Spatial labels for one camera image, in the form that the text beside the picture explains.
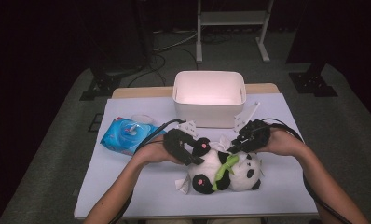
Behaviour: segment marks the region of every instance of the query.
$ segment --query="human arm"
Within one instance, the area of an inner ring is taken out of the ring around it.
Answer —
[[[363,213],[323,167],[313,151],[286,131],[272,129],[268,144],[256,152],[293,156],[301,165],[304,176],[316,195],[351,223],[368,223]],[[316,203],[323,223],[341,223]]]
[[[162,161],[180,163],[165,150],[162,140],[162,135],[156,137],[151,141],[154,143],[141,147],[133,155],[113,185],[89,211],[84,223],[109,223],[130,197],[139,174],[147,164]]]

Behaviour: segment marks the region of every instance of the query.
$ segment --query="shelf leg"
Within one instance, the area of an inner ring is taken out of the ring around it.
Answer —
[[[260,50],[261,57],[262,57],[262,60],[263,60],[264,63],[269,63],[270,62],[270,58],[269,58],[267,50],[265,49],[265,46],[264,46],[264,39],[265,39],[265,34],[266,34],[267,28],[268,28],[268,23],[269,23],[269,19],[270,19],[270,12],[272,10],[272,6],[273,6],[273,0],[269,0],[267,12],[266,12],[265,18],[264,18],[264,24],[262,25],[261,36],[257,37],[255,39],[256,42],[257,42],[257,45],[258,45],[258,48]]]
[[[202,63],[202,43],[200,41],[201,36],[201,8],[200,8],[200,1],[198,0],[198,24],[197,24],[197,63]]]

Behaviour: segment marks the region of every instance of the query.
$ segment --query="panda plush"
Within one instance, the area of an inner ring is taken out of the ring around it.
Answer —
[[[239,152],[240,159],[238,163],[232,166],[233,173],[229,174],[229,188],[234,191],[255,190],[261,185],[261,161],[253,152]]]
[[[225,189],[234,191],[259,189],[260,160],[255,153],[240,152],[232,155],[212,148],[207,139],[199,141],[205,142],[198,143],[200,147],[194,147],[192,155],[201,157],[204,163],[190,164],[188,168],[192,188],[196,192],[212,194]]]
[[[192,155],[204,159],[204,162],[200,165],[192,163],[188,167],[193,189],[202,194],[212,194],[217,190],[227,189],[230,184],[229,169],[225,169],[217,178],[217,171],[227,162],[230,154],[211,148],[208,143],[205,140],[205,144],[197,144],[203,147],[194,147],[192,150]]]

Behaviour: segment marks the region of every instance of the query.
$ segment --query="blue wipes package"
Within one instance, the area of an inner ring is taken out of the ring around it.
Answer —
[[[110,150],[132,156],[139,144],[158,127],[118,117],[104,134],[101,144]]]

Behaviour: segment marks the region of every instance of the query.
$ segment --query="black stand leg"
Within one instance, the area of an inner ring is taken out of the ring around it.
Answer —
[[[89,89],[83,92],[80,101],[91,101],[99,96],[110,97],[113,91],[119,87],[121,78],[107,75],[101,67],[92,66],[90,70],[94,79],[91,81]]]
[[[307,72],[290,73],[290,78],[299,93],[313,93],[316,97],[337,96],[334,88],[327,86],[322,78],[325,62],[312,63]]]

